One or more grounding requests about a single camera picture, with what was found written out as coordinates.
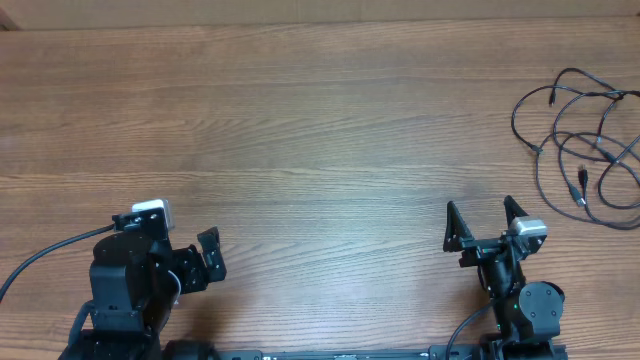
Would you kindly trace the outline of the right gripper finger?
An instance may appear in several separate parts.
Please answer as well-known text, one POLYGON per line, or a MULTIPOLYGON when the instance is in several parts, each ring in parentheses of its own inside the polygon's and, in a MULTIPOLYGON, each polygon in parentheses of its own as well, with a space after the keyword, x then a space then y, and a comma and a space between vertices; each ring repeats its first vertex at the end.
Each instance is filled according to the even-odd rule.
POLYGON ((511 196, 507 195, 503 201, 507 224, 510 225, 515 218, 527 217, 528 213, 511 196))
POLYGON ((447 222, 443 242, 444 252, 461 252, 468 242, 474 240, 471 230, 463 220, 453 201, 446 206, 447 222))

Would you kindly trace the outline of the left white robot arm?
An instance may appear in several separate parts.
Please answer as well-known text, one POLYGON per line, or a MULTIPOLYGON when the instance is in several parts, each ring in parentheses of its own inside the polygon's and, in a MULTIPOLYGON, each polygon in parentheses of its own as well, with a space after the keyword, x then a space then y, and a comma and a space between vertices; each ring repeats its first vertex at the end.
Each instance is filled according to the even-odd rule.
POLYGON ((202 249, 173 250, 166 239, 122 232, 99 241, 89 269, 93 298, 79 311, 62 360, 156 360, 220 357, 206 342, 160 343, 182 295, 226 277, 217 228, 197 235, 202 249))

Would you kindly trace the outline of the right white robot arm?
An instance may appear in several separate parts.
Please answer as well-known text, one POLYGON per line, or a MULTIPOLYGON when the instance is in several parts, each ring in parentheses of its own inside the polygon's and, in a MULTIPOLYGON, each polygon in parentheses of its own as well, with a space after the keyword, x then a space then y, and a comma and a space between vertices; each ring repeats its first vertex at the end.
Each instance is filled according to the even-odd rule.
POLYGON ((548 229, 543 220, 530 216, 511 196, 503 205, 508 228, 499 236, 477 239, 459 209, 450 201, 443 250, 459 253, 459 266, 477 270, 489 302, 466 318, 449 338, 445 359, 566 359, 560 335, 564 291, 552 282, 528 282, 521 262, 537 253, 548 229), (494 313, 497 331, 485 334, 477 345, 457 346, 455 341, 469 324, 488 311, 494 313))

